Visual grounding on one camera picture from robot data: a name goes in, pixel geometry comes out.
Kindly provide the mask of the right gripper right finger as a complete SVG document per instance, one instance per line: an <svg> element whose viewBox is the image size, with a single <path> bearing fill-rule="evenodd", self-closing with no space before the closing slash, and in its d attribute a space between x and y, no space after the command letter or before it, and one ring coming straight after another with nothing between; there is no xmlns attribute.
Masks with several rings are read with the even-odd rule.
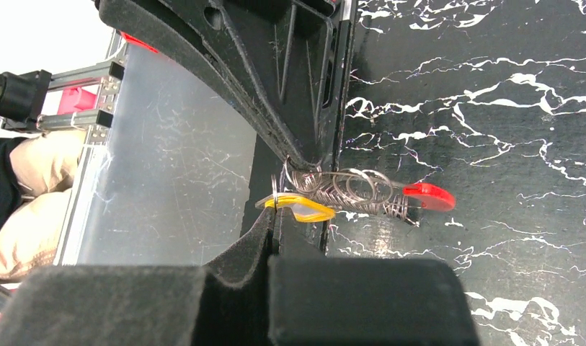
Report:
<svg viewBox="0 0 586 346"><path fill-rule="evenodd" d="M267 262L273 345L479 345L463 285L437 259L326 257L282 226Z"/></svg>

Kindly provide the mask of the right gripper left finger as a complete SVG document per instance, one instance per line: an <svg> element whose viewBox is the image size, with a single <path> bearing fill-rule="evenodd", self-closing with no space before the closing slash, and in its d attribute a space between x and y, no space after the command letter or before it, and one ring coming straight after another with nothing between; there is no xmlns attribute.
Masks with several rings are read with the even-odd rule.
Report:
<svg viewBox="0 0 586 346"><path fill-rule="evenodd" d="M267 345L275 212L202 266L50 266L0 316L0 345Z"/></svg>

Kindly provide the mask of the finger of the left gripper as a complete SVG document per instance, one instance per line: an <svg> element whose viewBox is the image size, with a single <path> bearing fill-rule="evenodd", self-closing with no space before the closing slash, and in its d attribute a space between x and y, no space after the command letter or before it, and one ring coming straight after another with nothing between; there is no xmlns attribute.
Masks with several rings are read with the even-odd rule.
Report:
<svg viewBox="0 0 586 346"><path fill-rule="evenodd" d="M285 163L324 167L339 120L353 1L96 1L99 18L186 68Z"/></svg>

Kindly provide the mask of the white red keyring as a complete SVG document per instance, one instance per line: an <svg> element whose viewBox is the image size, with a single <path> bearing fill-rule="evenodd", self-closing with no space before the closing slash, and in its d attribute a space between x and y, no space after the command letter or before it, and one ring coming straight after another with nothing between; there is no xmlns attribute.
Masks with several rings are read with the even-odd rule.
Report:
<svg viewBox="0 0 586 346"><path fill-rule="evenodd" d="M456 198L447 190L426 182L404 184L389 179L373 169L341 169L337 172L294 169L290 159L283 165L283 175L301 194L337 211L396 218L413 226L419 210L448 212Z"/></svg>

